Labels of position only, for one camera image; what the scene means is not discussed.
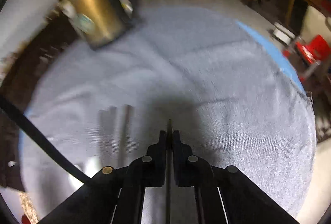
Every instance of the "label sticker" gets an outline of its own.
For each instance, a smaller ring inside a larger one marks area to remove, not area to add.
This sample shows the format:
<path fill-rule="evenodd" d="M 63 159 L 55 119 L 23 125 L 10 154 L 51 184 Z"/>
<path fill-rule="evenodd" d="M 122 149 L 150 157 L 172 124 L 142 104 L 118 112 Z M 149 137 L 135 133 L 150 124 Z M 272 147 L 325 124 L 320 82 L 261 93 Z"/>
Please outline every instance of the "label sticker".
<path fill-rule="evenodd" d="M 75 25 L 78 29 L 86 34 L 92 34 L 95 30 L 94 22 L 84 14 L 77 14 L 75 18 Z"/>

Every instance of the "red object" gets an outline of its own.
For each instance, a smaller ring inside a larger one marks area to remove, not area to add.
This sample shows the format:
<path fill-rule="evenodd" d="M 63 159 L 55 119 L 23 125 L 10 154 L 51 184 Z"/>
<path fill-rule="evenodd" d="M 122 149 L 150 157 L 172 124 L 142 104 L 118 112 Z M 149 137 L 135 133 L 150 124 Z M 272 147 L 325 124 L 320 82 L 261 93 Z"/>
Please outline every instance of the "red object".
<path fill-rule="evenodd" d="M 288 49 L 286 49 L 286 50 L 283 50 L 282 54 L 285 58 L 288 58 L 291 55 L 291 52 Z"/>
<path fill-rule="evenodd" d="M 28 219 L 28 217 L 26 215 L 22 215 L 22 224 L 31 224 L 30 220 Z"/>
<path fill-rule="evenodd" d="M 301 56 L 309 64 L 312 64 L 316 60 L 324 61 L 331 54 L 331 48 L 321 35 L 317 35 L 305 46 L 299 42 L 296 45 Z"/>

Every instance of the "wall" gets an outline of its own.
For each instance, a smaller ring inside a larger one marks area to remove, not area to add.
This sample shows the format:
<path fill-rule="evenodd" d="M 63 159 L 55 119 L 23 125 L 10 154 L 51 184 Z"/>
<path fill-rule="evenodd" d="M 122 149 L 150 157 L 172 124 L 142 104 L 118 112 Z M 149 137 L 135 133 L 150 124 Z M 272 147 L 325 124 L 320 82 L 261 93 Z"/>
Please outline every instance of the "wall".
<path fill-rule="evenodd" d="M 28 40 L 57 0 L 7 0 L 0 12 L 0 58 Z"/>

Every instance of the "floor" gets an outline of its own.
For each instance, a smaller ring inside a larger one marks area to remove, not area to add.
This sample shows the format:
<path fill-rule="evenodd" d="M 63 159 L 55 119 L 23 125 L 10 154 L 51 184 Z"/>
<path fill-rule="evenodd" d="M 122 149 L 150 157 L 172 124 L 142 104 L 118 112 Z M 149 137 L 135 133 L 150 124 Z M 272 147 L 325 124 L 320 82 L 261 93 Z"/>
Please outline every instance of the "floor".
<path fill-rule="evenodd" d="M 142 0 L 143 7 L 159 5 L 199 6 L 217 11 L 224 16 L 239 20 L 270 40 L 278 49 L 282 50 L 282 43 L 271 38 L 272 23 L 263 18 L 254 10 L 241 3 L 240 0 Z"/>

